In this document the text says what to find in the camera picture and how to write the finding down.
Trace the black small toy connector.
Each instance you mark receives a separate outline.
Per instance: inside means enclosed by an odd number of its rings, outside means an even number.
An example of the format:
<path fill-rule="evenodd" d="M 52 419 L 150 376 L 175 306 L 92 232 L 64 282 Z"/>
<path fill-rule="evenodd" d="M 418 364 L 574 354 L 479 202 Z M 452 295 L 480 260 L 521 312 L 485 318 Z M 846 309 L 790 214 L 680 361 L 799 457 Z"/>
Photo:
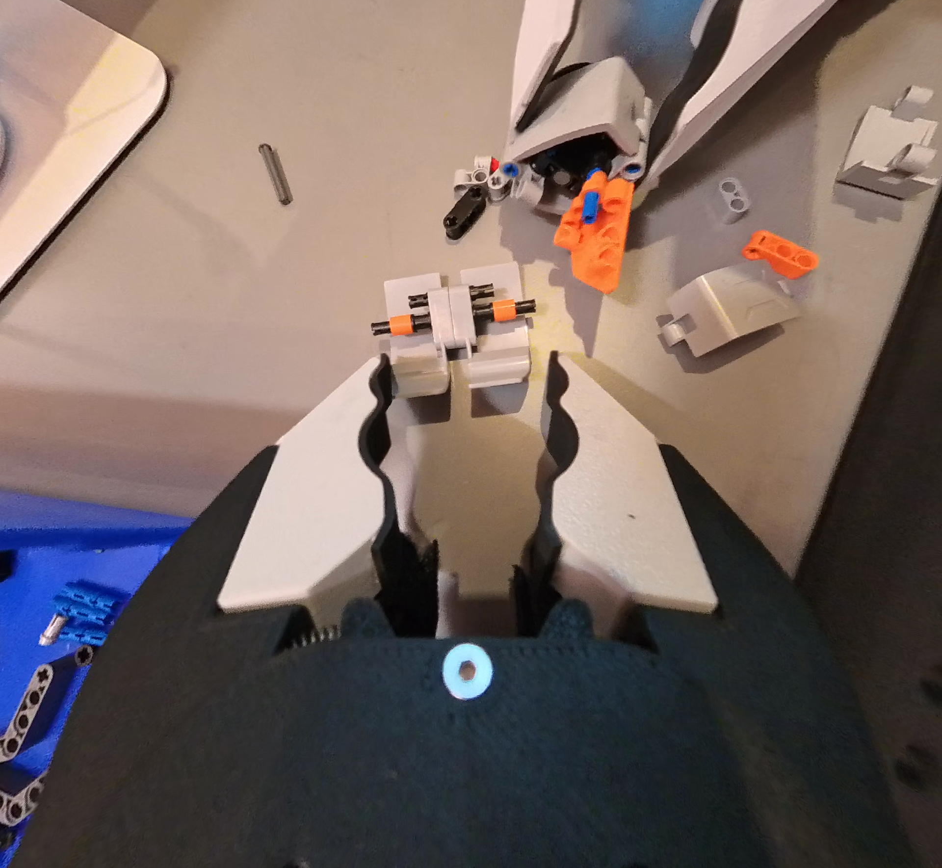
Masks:
<path fill-rule="evenodd" d="M 485 189 L 479 186 L 468 188 L 443 218 L 445 237 L 449 240 L 463 238 L 468 230 L 477 224 L 487 206 L 488 197 Z"/>

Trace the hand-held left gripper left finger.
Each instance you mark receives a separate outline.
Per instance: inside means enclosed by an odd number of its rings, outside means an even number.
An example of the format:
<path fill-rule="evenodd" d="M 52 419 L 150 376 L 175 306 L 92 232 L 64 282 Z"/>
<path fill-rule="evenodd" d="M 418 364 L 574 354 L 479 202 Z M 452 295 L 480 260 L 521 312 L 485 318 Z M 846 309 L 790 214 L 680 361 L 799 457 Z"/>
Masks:
<path fill-rule="evenodd" d="M 371 358 L 278 440 L 222 612 L 300 606 L 311 625 L 300 637 L 338 637 L 347 604 L 371 600 L 398 635 L 435 636 L 438 546 L 420 550 L 400 529 L 382 470 L 393 397 L 389 358 Z"/>

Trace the blue parts tray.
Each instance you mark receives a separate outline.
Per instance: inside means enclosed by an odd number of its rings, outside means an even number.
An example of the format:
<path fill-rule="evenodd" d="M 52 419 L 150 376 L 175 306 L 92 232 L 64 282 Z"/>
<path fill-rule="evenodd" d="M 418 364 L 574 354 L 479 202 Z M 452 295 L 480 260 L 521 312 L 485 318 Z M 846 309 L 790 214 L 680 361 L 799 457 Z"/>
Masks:
<path fill-rule="evenodd" d="M 120 615 L 191 523 L 192 518 L 2 491 L 2 728 L 35 667 L 72 649 L 39 646 L 53 616 L 53 597 L 64 585 L 79 580 L 118 592 Z M 23 765 L 50 766 L 89 670 L 76 678 L 64 720 Z"/>

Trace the pile of small brick parts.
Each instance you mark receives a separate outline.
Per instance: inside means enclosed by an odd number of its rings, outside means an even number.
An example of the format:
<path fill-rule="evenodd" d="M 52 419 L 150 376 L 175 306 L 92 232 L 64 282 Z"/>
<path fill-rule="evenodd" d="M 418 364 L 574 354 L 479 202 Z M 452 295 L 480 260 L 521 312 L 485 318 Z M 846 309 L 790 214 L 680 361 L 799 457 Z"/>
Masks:
<path fill-rule="evenodd" d="M 39 646 L 71 645 L 65 654 L 39 663 L 18 695 L 1 739 L 1 824 L 9 835 L 39 806 L 49 767 L 23 765 L 66 714 L 75 680 L 91 666 L 120 611 L 122 596 L 106 587 L 72 581 L 53 597 L 53 616 Z"/>

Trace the white rounded board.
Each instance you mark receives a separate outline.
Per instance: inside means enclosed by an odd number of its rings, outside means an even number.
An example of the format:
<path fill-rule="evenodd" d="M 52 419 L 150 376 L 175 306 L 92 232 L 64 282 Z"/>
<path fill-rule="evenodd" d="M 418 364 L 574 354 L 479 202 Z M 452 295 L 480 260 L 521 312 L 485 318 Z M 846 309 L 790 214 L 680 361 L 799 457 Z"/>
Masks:
<path fill-rule="evenodd" d="M 167 72 L 60 0 L 1 0 L 1 290 L 156 120 Z"/>

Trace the grey hinged toy panel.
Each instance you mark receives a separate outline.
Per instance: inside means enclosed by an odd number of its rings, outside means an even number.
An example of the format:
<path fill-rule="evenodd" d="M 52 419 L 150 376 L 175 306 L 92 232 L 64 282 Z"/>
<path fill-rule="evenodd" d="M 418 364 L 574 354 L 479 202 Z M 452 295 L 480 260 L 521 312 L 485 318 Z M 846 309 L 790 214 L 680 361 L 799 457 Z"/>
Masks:
<path fill-rule="evenodd" d="M 912 85 L 891 108 L 872 105 L 862 116 L 836 183 L 907 201 L 936 189 L 926 175 L 937 150 L 938 123 L 925 115 L 934 91 Z"/>

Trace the grey orange toy brick assembly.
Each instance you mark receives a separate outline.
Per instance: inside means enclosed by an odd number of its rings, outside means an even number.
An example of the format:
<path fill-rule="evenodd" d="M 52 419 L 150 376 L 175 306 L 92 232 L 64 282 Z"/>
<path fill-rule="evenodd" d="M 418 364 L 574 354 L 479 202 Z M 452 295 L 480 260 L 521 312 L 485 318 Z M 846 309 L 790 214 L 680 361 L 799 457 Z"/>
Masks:
<path fill-rule="evenodd" d="M 651 113 L 626 60 L 612 57 L 552 80 L 545 106 L 508 144 L 512 197 L 559 215 L 555 245 L 575 279 L 603 294 L 620 284 Z"/>

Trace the orange toy beam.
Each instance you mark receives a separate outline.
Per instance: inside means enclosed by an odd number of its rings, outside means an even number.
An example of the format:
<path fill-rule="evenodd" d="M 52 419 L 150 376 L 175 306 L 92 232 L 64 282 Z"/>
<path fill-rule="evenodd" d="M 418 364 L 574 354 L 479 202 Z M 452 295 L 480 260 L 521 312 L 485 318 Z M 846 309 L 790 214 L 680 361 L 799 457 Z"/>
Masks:
<path fill-rule="evenodd" d="M 751 262 L 764 262 L 786 280 L 798 280 L 818 268 L 818 256 L 769 230 L 752 234 L 741 255 Z"/>

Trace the grey red connector cluster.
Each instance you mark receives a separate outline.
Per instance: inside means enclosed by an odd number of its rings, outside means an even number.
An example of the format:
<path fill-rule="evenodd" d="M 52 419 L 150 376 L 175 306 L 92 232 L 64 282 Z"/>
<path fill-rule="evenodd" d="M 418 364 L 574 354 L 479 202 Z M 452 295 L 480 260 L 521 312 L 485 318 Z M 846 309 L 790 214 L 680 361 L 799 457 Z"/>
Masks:
<path fill-rule="evenodd" d="M 502 162 L 490 155 L 476 156 L 469 167 L 455 170 L 454 199 L 458 200 L 470 189 L 478 188 L 489 202 L 499 203 L 510 196 L 519 174 L 520 168 L 515 162 Z"/>

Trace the dark grey toy axle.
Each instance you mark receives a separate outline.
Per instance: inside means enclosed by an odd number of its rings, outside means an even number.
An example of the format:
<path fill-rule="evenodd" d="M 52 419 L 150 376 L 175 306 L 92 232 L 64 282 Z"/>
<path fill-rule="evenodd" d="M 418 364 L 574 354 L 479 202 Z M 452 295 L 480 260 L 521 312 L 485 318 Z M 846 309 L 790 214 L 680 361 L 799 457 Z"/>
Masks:
<path fill-rule="evenodd" d="M 293 193 L 278 151 L 272 145 L 263 143 L 258 145 L 258 152 L 265 164 L 279 204 L 290 205 L 293 202 Z"/>

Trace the small grey two-hole beam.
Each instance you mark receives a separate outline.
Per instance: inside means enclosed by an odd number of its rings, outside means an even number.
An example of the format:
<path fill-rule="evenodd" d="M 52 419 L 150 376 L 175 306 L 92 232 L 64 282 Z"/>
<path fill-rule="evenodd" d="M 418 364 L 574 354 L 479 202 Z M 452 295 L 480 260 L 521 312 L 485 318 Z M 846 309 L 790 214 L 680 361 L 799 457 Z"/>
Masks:
<path fill-rule="evenodd" d="M 736 177 L 721 177 L 710 193 L 710 205 L 720 224 L 730 226 L 745 217 L 752 208 L 743 183 Z"/>

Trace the grey winged toy brick assembly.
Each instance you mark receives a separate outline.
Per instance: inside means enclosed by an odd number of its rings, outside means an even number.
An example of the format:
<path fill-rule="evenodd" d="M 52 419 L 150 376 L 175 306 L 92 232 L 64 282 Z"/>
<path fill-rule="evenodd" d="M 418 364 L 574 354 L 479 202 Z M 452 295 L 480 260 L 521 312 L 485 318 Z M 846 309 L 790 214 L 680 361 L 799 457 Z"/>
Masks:
<path fill-rule="evenodd" d="M 465 269 L 451 282 L 441 273 L 387 280 L 384 299 L 386 316 L 370 329 L 383 341 L 392 397 L 444 401 L 456 369 L 473 416 L 523 408 L 537 303 L 524 296 L 516 264 Z"/>

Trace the grey curved toy panel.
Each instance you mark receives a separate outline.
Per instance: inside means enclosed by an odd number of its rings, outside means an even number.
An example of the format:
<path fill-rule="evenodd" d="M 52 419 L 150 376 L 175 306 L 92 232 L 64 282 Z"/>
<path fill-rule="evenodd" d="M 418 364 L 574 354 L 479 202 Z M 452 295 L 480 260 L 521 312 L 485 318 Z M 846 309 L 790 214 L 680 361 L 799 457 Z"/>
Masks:
<path fill-rule="evenodd" d="M 799 303 L 759 263 L 704 273 L 668 299 L 658 331 L 668 347 L 687 344 L 700 357 L 775 324 L 800 317 Z"/>

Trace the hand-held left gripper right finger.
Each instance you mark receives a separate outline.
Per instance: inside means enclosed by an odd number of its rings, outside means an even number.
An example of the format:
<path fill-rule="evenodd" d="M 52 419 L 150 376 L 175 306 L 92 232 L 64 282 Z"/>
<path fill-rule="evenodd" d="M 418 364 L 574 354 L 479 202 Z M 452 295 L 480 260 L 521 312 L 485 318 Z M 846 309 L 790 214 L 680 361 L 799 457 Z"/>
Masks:
<path fill-rule="evenodd" d="M 618 637 L 640 607 L 714 614 L 719 598 L 655 436 L 559 352 L 544 411 L 551 467 L 514 570 L 519 632 L 539 634 L 562 600 L 587 606 L 598 637 Z"/>

